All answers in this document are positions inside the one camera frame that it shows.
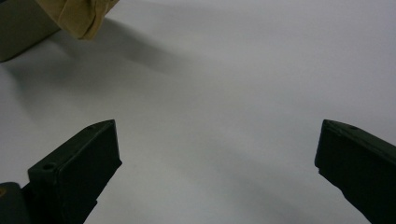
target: tan paper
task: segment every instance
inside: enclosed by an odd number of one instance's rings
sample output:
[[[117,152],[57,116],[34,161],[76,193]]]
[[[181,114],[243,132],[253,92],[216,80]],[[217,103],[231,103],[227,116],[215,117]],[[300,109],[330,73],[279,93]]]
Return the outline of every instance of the tan paper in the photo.
[[[93,39],[119,0],[36,0],[59,27],[78,39]]]

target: white table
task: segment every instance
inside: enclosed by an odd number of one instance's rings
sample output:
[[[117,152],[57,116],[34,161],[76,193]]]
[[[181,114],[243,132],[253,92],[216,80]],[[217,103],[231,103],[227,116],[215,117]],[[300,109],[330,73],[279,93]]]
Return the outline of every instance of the white table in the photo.
[[[321,122],[396,144],[396,2],[121,0],[98,36],[0,64],[0,181],[115,119],[87,224],[368,223],[318,174]]]

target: cardboard box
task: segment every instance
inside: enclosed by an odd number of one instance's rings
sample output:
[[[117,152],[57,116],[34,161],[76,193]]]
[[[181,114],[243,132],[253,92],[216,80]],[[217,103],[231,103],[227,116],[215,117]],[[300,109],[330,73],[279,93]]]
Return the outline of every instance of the cardboard box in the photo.
[[[0,62],[12,59],[58,30],[35,0],[0,0]]]

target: screw hole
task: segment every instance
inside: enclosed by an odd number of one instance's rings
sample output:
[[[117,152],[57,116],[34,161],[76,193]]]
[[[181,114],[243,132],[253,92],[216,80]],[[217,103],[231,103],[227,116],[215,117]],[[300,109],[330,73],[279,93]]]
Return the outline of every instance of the screw hole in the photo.
[[[53,162],[50,162],[50,163],[47,163],[47,164],[45,164],[44,166],[43,166],[43,169],[44,170],[53,170],[54,168],[55,168],[55,163],[53,163]]]

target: dark gray object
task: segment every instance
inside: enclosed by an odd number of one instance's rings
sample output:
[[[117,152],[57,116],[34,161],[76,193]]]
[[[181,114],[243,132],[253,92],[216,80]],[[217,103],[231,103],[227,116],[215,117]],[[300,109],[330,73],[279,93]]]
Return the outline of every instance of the dark gray object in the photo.
[[[93,124],[31,167],[22,190],[0,185],[0,223],[82,224],[120,166],[115,121]]]
[[[315,165],[372,223],[396,223],[396,147],[324,120]]]
[[[0,0],[0,62],[59,30],[35,0]]]

